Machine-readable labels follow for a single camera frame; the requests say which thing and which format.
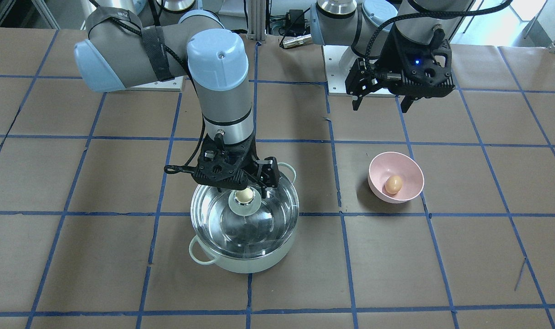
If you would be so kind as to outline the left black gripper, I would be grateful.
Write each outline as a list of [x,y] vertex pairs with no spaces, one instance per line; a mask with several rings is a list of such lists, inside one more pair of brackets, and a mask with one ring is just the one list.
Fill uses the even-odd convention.
[[[392,79],[393,73],[377,71],[363,58],[357,58],[351,65],[345,79],[345,91],[352,96],[352,109],[358,111],[364,96],[382,88],[393,88],[397,81]],[[406,114],[412,104],[417,101],[417,96],[404,96],[400,109]]]

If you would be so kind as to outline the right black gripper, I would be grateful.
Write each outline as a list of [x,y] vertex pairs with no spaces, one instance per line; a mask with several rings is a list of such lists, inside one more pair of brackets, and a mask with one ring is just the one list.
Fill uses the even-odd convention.
[[251,143],[241,164],[242,170],[250,180],[259,186],[261,198],[271,196],[271,188],[279,185],[280,171],[275,156],[260,159],[257,156],[255,138],[250,138]]

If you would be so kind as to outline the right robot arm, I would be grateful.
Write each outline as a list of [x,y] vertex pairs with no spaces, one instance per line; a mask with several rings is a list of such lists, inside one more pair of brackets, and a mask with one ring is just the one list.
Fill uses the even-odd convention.
[[144,27],[127,9],[99,6],[87,17],[87,39],[76,43],[79,73],[95,92],[121,91],[187,75],[202,110],[202,131],[190,166],[167,165],[166,174],[189,173],[199,185],[243,190],[262,198],[279,185],[275,158],[256,154],[249,60],[239,35],[211,12],[192,10],[177,24]]

